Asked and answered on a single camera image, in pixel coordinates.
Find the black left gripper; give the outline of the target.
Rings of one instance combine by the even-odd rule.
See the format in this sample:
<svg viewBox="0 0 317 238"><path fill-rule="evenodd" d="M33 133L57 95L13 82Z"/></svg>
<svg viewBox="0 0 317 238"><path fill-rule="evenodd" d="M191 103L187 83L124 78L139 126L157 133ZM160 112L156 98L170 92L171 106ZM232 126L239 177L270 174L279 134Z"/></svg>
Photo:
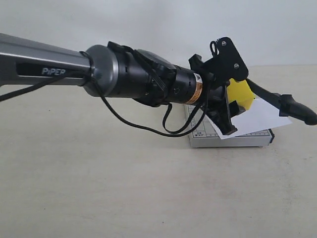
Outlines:
<svg viewBox="0 0 317 238"><path fill-rule="evenodd" d="M237 101L228 102L227 86L229 77L221 57L214 55L203 62L202 57L194 54L189 59L190 69L202 78L202 92L192 105L202 109L207 105L206 115L220 130L222 135L231 135L237 131L231 118L245 112Z"/></svg>

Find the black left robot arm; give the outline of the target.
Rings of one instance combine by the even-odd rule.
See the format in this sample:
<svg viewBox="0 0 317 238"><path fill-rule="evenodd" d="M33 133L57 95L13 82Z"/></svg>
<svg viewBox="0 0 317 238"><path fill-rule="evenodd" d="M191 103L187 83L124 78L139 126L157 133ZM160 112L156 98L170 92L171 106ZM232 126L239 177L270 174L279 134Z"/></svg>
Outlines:
<svg viewBox="0 0 317 238"><path fill-rule="evenodd" d="M229 38L227 49L219 41L202 61L193 55L190 67L168 62L146 51L109 42L85 51L73 51L7 34L0 36L0 83L23 88L1 96L7 100L46 85L79 86L93 97L129 98L150 106L173 103L194 105L229 135L236 131L231 119L246 107L229 100L230 80L243 81L248 70Z"/></svg>

